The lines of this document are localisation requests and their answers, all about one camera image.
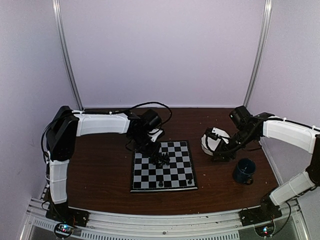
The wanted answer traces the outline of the black chess king piece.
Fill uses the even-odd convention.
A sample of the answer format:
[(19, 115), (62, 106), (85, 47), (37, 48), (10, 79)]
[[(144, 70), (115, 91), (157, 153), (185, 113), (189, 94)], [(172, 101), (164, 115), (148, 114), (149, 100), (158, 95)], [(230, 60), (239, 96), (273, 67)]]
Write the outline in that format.
[(162, 188), (162, 187), (164, 186), (164, 182), (163, 182), (162, 179), (159, 181), (158, 186), (159, 186), (160, 188)]

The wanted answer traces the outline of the left aluminium frame post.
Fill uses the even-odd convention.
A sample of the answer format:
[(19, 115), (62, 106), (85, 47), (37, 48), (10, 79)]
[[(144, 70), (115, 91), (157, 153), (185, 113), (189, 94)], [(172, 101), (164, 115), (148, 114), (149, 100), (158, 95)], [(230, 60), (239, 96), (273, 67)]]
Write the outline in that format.
[(75, 98), (77, 108), (79, 110), (83, 110), (84, 109), (83, 103), (82, 103), (80, 93), (76, 84), (76, 80), (75, 80), (75, 76), (74, 76), (74, 72), (71, 64), (71, 59), (68, 51), (67, 39), (66, 39), (64, 24), (63, 24), (63, 16), (61, 11), (61, 1), (52, 0), (52, 7), (53, 7), (53, 14), (56, 22), (59, 42), (61, 46), (62, 57), (63, 57), (68, 81), (70, 83), (71, 91)]

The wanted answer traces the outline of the white scalloped bowl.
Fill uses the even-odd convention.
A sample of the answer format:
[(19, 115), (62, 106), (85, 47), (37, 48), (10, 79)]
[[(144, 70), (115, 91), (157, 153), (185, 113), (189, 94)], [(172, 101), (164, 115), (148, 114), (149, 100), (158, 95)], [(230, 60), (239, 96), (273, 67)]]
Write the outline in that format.
[(213, 156), (214, 152), (218, 149), (219, 144), (227, 144), (223, 140), (212, 140), (205, 136), (205, 132), (200, 139), (201, 148), (207, 155)]

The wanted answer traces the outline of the black grey chessboard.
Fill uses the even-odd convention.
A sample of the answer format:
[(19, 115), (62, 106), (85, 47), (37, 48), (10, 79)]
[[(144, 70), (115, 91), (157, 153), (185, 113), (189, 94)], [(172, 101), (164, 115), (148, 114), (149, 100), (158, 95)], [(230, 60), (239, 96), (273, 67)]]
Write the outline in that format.
[[(139, 152), (132, 154), (130, 192), (151, 193), (197, 190), (198, 182), (188, 140), (162, 141), (159, 153), (168, 153), (170, 164), (156, 167), (149, 157)], [(188, 179), (194, 186), (188, 186)]]

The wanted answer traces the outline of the dark blue mug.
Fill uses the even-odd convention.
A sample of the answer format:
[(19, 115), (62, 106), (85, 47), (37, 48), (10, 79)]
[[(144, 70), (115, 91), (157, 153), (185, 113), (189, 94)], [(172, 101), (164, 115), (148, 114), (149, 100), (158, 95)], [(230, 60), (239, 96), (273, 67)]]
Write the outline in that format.
[(236, 164), (232, 177), (239, 184), (252, 185), (253, 175), (256, 172), (256, 164), (249, 158), (242, 158)]

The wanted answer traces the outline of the aluminium front rail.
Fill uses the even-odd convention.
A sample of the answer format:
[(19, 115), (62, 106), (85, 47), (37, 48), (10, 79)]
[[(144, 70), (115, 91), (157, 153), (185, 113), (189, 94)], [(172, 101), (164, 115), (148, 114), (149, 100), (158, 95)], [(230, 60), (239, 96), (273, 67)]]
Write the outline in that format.
[(297, 201), (281, 207), (282, 217), (244, 226), (240, 211), (183, 215), (134, 215), (90, 210), (87, 225), (74, 229), (71, 240), (260, 240), (262, 226), (275, 227), (270, 240), (309, 240)]

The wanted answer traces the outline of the pile of black chess pieces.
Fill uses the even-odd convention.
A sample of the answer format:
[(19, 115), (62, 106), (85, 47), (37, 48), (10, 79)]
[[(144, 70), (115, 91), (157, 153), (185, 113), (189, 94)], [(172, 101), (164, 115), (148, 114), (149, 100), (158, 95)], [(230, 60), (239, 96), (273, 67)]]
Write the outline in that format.
[(164, 165), (169, 166), (170, 165), (170, 156), (166, 153), (158, 152), (157, 154), (154, 154), (149, 157), (149, 163), (153, 164), (157, 168), (161, 168)]

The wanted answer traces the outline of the right aluminium frame post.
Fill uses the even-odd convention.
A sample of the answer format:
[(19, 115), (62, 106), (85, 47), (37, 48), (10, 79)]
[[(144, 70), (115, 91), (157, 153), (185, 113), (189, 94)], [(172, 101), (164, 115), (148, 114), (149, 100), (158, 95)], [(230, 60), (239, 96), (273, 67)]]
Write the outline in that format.
[(243, 105), (245, 107), (249, 106), (250, 99), (252, 97), (254, 87), (256, 84), (256, 80), (259, 74), (259, 69), (262, 63), (263, 59), (263, 53), (264, 49), (267, 43), (267, 38), (269, 34), (270, 29), (270, 23), (271, 23), (271, 17), (272, 17), (272, 9), (273, 9), (273, 1), (272, 0), (265, 0), (264, 1), (264, 10), (263, 10), (263, 16), (261, 21), (261, 28), (260, 28), (260, 34), (259, 34), (259, 40), (258, 45), (256, 49), (256, 55), (253, 63), (252, 72), (249, 79), (249, 84), (247, 87), (247, 91), (245, 94), (245, 98), (243, 101)]

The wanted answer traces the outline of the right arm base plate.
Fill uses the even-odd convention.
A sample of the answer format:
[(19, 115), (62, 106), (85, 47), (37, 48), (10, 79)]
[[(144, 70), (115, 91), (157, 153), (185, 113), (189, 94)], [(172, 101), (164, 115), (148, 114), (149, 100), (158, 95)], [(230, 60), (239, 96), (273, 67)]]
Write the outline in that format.
[(263, 211), (261, 206), (254, 208), (243, 208), (238, 212), (240, 221), (243, 227), (257, 225), (264, 222), (271, 222), (274, 219), (280, 218), (282, 211), (276, 207), (271, 211)]

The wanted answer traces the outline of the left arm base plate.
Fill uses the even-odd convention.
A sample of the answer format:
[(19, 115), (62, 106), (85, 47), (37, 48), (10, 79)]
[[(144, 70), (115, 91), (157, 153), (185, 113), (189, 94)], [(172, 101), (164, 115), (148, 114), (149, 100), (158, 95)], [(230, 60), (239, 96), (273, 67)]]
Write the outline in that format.
[(52, 208), (49, 209), (45, 217), (61, 223), (67, 223), (70, 226), (86, 227), (90, 213), (85, 210), (69, 208), (66, 212), (60, 210), (58, 213)]

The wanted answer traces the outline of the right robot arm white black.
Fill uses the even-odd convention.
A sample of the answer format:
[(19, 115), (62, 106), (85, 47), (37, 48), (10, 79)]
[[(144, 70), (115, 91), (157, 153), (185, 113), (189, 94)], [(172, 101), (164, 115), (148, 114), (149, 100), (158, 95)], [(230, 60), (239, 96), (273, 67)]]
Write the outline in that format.
[(272, 190), (261, 200), (261, 206), (256, 210), (259, 220), (268, 220), (276, 212), (276, 207), (319, 187), (319, 128), (280, 118), (267, 112), (252, 115), (243, 105), (236, 107), (229, 117), (238, 130), (233, 136), (229, 136), (222, 129), (212, 127), (207, 128), (201, 138), (202, 150), (212, 156), (215, 162), (233, 160), (238, 150), (260, 138), (279, 140), (312, 155), (310, 164), (305, 170)]

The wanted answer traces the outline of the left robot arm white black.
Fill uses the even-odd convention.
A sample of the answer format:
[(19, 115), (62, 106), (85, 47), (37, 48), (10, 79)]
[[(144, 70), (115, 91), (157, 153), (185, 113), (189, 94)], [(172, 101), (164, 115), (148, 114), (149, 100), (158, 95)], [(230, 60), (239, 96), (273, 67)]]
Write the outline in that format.
[(72, 218), (68, 206), (68, 165), (74, 154), (76, 139), (94, 134), (124, 134), (135, 150), (153, 157), (160, 148), (158, 139), (165, 131), (162, 120), (153, 109), (135, 114), (137, 105), (120, 110), (72, 110), (60, 107), (41, 137), (41, 150), (46, 164), (45, 178), (49, 186), (51, 211), (61, 222)]

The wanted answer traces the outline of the aluminium frame post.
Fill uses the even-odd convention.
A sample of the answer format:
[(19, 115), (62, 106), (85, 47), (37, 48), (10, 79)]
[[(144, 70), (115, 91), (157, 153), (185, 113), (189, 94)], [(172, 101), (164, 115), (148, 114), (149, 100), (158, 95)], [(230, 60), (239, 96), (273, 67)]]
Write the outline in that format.
[(53, 14), (56, 22), (59, 42), (61, 46), (62, 57), (63, 57), (68, 81), (70, 83), (71, 91), (75, 98), (77, 108), (79, 110), (83, 110), (84, 109), (83, 103), (82, 103), (80, 93), (76, 84), (76, 80), (75, 80), (75, 76), (74, 76), (74, 72), (71, 64), (71, 59), (68, 51), (67, 39), (66, 39), (64, 24), (63, 24), (63, 16), (61, 11), (61, 1), (52, 0), (52, 7), (53, 7)]
[(253, 63), (252, 72), (249, 79), (249, 84), (247, 87), (247, 91), (245, 94), (245, 98), (243, 101), (243, 105), (245, 107), (249, 106), (250, 99), (252, 97), (254, 87), (256, 84), (256, 80), (259, 74), (259, 69), (262, 63), (263, 59), (263, 53), (264, 49), (267, 43), (267, 38), (269, 34), (270, 29), (270, 23), (271, 23), (271, 17), (272, 17), (272, 9), (273, 9), (273, 1), (272, 0), (265, 0), (264, 1), (264, 10), (263, 10), (263, 16), (261, 21), (261, 28), (260, 28), (260, 34), (259, 34), (259, 40), (258, 45), (256, 49), (256, 55)]

